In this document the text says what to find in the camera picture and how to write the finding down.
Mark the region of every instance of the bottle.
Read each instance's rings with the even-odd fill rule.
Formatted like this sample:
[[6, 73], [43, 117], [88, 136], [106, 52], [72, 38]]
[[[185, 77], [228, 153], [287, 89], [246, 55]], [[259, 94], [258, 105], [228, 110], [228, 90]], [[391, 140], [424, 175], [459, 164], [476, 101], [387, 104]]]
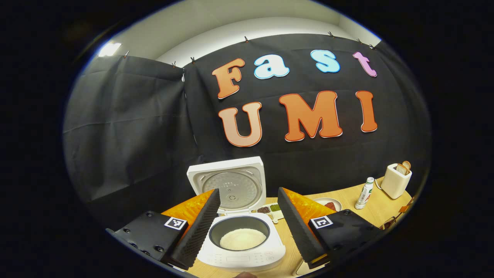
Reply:
[[371, 197], [373, 184], [374, 184], [374, 178], [372, 177], [367, 178], [367, 182], [364, 185], [364, 188], [362, 188], [360, 197], [357, 200], [357, 203], [355, 204], [356, 209], [363, 209], [366, 206], [367, 201]]

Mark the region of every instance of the wooden table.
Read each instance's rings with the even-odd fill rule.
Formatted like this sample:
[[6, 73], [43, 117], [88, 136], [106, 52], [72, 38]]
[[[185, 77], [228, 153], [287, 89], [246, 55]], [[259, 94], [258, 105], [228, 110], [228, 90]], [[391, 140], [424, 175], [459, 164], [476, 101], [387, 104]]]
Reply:
[[[377, 179], [377, 183], [380, 185], [383, 178]], [[378, 189], [374, 186], [372, 190], [372, 195], [370, 196], [367, 205], [360, 210], [355, 209], [355, 203], [362, 191], [362, 187], [364, 184], [340, 189], [336, 191], [326, 192], [326, 193], [318, 193], [312, 195], [306, 195], [311, 199], [328, 197], [333, 198], [340, 201], [342, 205], [342, 209], [350, 209], [356, 214], [360, 215], [365, 220], [369, 221], [373, 225], [379, 227], [386, 220], [390, 219], [393, 216], [398, 215], [398, 211], [402, 206], [405, 206], [411, 199], [408, 192], [400, 196], [399, 198], [393, 200], [382, 190]], [[276, 203], [278, 202], [277, 197], [267, 197], [266, 204]], [[260, 272], [252, 272], [257, 275], [259, 278], [290, 278], [293, 277], [293, 271], [299, 266], [302, 256], [298, 252], [297, 246], [295, 245], [295, 241], [293, 241], [293, 237], [291, 236], [290, 230], [288, 228], [286, 220], [279, 219], [278, 223], [275, 224], [276, 230], [280, 235], [280, 238], [285, 245], [287, 251], [285, 256], [283, 257], [281, 263], [277, 265], [275, 268], [260, 271]], [[233, 278], [238, 273], [228, 272], [216, 267], [207, 265], [198, 259], [196, 259], [194, 266], [189, 268], [187, 271], [197, 277], [200, 278]]]

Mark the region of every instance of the white rice cooker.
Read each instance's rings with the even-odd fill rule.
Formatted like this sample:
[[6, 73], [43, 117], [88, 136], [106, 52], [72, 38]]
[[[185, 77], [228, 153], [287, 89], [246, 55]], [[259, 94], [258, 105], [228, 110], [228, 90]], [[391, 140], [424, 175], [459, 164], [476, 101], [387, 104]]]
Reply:
[[[277, 266], [285, 255], [278, 231], [264, 213], [251, 213], [266, 202], [264, 166], [259, 156], [190, 166], [187, 177], [199, 195], [219, 188], [221, 204], [197, 258], [231, 272], [262, 271]], [[254, 229], [266, 239], [247, 250], [220, 247], [220, 239], [236, 229]]]

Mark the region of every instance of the black backdrop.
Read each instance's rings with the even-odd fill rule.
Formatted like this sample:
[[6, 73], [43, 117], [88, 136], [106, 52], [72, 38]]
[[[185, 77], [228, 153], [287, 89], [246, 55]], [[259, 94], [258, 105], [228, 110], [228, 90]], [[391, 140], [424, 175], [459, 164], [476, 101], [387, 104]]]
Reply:
[[[315, 49], [333, 52], [340, 71], [319, 71], [310, 57]], [[370, 60], [376, 78], [352, 56], [356, 51]], [[290, 73], [255, 78], [253, 62], [267, 54], [280, 55]], [[211, 73], [236, 58], [246, 62], [240, 90], [219, 100]], [[414, 195], [423, 181], [430, 151], [428, 113], [411, 71], [384, 42], [371, 49], [324, 35], [270, 36], [217, 50], [184, 69], [131, 56], [97, 58], [74, 87], [63, 132], [67, 168], [80, 197], [109, 228], [192, 197], [187, 167], [204, 162], [261, 156], [268, 196], [276, 196], [279, 186], [302, 194], [354, 186], [383, 176], [387, 165], [403, 160], [412, 164], [408, 192]], [[337, 93], [343, 134], [285, 141], [287, 114], [279, 97], [298, 93], [313, 107], [319, 91]], [[356, 91], [374, 96], [374, 132], [360, 130]], [[252, 147], [233, 146], [217, 113], [237, 108], [239, 133], [248, 135], [242, 106], [253, 101], [262, 103], [262, 139]]]

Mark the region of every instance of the white plate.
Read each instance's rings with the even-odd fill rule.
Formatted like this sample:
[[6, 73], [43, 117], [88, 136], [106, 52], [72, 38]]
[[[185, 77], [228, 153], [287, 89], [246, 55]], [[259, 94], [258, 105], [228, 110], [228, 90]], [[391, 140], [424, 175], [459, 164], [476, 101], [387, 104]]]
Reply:
[[317, 198], [317, 199], [314, 199], [314, 201], [320, 203], [321, 205], [326, 205], [327, 203], [329, 202], [333, 202], [334, 203], [334, 208], [336, 209], [336, 211], [340, 211], [341, 210], [341, 203], [336, 200], [336, 199], [333, 199], [333, 198]]

